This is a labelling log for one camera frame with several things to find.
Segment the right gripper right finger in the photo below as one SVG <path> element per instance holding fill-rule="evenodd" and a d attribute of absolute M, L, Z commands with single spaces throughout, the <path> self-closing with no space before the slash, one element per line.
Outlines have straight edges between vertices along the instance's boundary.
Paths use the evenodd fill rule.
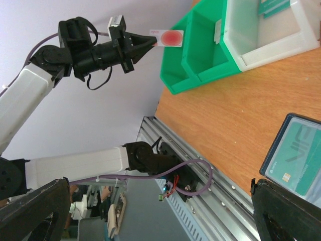
<path fill-rule="evenodd" d="M 266 179 L 251 180 L 261 240 L 320 240 L 320 208 Z"/>

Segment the red circle white card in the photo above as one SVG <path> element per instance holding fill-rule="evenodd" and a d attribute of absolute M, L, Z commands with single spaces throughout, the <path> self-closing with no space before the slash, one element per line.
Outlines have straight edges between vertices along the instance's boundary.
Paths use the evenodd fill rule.
<path fill-rule="evenodd" d="M 156 37 L 154 47 L 181 47 L 183 45 L 183 30 L 150 30 L 150 36 Z"/>

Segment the dark blue card holder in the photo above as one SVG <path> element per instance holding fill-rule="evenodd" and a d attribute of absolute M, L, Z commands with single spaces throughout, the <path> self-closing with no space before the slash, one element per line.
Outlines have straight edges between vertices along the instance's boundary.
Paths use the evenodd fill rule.
<path fill-rule="evenodd" d="M 289 113 L 259 173 L 320 208 L 320 121 Z"/>

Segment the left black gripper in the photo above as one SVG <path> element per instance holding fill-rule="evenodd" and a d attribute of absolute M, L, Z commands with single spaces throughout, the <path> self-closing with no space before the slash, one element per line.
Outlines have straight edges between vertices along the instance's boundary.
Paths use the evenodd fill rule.
<path fill-rule="evenodd" d="M 110 30 L 109 36 L 109 42 L 98 44 L 91 50 L 94 63 L 101 70 L 120 64 L 124 73 L 132 72 L 133 65 L 157 43 L 154 36 L 138 35 L 123 30 Z"/>

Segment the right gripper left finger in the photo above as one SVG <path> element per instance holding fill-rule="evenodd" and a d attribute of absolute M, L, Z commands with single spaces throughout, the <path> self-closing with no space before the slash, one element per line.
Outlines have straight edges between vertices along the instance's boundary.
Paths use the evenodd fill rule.
<path fill-rule="evenodd" d="M 27 193 L 1 208 L 1 240 L 60 240 L 70 204 L 66 177 Z"/>

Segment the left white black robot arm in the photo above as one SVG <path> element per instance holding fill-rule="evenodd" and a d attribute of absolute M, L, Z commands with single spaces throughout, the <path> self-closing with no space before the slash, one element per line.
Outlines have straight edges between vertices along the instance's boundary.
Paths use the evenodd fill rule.
<path fill-rule="evenodd" d="M 37 106 L 4 152 L 41 158 L 112 148 L 136 139 L 143 117 L 155 113 L 163 84 L 163 48 L 155 47 L 124 74 L 115 66 L 92 74 L 92 88 L 67 77 Z"/>

